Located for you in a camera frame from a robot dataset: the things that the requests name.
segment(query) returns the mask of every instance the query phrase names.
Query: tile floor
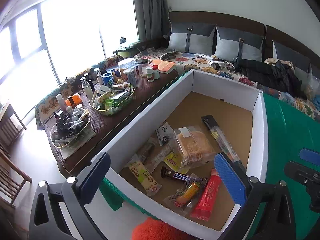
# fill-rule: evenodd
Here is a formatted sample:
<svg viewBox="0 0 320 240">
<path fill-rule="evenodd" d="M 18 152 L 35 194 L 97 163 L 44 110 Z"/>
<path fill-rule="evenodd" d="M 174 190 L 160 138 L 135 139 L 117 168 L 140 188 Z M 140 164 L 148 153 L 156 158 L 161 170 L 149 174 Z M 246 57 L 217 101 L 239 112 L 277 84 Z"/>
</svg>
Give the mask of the tile floor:
<svg viewBox="0 0 320 240">
<path fill-rule="evenodd" d="M 11 160 L 32 178 L 32 183 L 26 182 L 14 201 L 16 206 L 15 222 L 22 228 L 28 229 L 32 201 L 38 182 L 46 180 L 49 184 L 59 183 L 63 182 L 65 178 L 59 172 L 46 133 L 36 129 L 35 119 L 27 125 L 27 130 L 23 131 L 12 145 Z M 11 176 L 17 181 L 22 180 L 14 172 Z M 82 238 L 76 230 L 65 204 L 61 203 L 60 207 L 72 235 L 81 240 Z M 113 211 L 99 190 L 92 202 L 85 207 L 93 221 L 109 240 L 131 239 L 132 229 L 147 218 L 145 214 L 128 203 L 123 203 L 120 209 Z"/>
</svg>

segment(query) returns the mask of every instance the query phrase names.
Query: gray curtain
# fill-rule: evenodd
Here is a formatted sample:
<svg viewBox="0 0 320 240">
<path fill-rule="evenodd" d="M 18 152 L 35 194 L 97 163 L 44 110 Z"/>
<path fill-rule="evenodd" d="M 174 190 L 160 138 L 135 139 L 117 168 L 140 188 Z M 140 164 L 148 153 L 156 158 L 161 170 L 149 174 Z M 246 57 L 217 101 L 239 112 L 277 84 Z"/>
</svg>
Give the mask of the gray curtain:
<svg viewBox="0 0 320 240">
<path fill-rule="evenodd" d="M 134 8 L 140 40 L 168 34 L 166 0 L 134 0 Z"/>
</svg>

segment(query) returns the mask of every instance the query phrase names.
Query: red snack wrapper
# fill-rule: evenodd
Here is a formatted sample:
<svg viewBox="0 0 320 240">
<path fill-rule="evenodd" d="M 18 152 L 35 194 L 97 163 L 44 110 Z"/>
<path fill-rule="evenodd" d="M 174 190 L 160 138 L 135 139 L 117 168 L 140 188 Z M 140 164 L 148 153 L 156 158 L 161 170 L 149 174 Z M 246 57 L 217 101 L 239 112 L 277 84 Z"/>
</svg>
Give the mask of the red snack wrapper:
<svg viewBox="0 0 320 240">
<path fill-rule="evenodd" d="M 205 190 L 196 205 L 195 209 L 191 213 L 191 217 L 208 221 L 216 200 L 221 178 L 219 177 L 215 169 L 211 170 L 211 177 Z"/>
</svg>

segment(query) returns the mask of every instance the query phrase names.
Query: white box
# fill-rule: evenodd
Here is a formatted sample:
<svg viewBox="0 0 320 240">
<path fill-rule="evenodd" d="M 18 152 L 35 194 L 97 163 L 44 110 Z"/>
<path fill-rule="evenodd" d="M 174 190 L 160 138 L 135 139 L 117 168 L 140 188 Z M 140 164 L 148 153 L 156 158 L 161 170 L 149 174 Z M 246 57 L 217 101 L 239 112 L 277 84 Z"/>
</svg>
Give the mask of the white box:
<svg viewBox="0 0 320 240">
<path fill-rule="evenodd" d="M 221 231 L 202 226 L 152 200 L 118 172 L 148 139 L 179 103 L 190 93 L 200 93 L 244 108 L 252 112 L 252 137 L 247 164 L 247 176 L 256 176 L 265 182 L 268 162 L 268 126 L 262 91 L 248 85 L 211 73 L 191 70 L 171 85 L 163 94 L 138 114 L 102 150 L 111 157 L 111 168 L 106 174 L 120 191 L 139 206 L 162 221 L 200 239 L 217 239 L 239 210 L 235 205 Z"/>
</svg>

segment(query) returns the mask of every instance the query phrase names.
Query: red fluffy object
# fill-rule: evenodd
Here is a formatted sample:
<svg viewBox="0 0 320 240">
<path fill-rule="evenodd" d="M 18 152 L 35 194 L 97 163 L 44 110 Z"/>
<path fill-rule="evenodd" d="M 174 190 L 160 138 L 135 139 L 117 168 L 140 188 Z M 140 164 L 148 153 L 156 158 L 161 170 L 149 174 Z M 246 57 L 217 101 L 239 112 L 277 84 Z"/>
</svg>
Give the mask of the red fluffy object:
<svg viewBox="0 0 320 240">
<path fill-rule="evenodd" d="M 148 218 L 132 231 L 131 240 L 195 240 L 161 220 Z"/>
</svg>

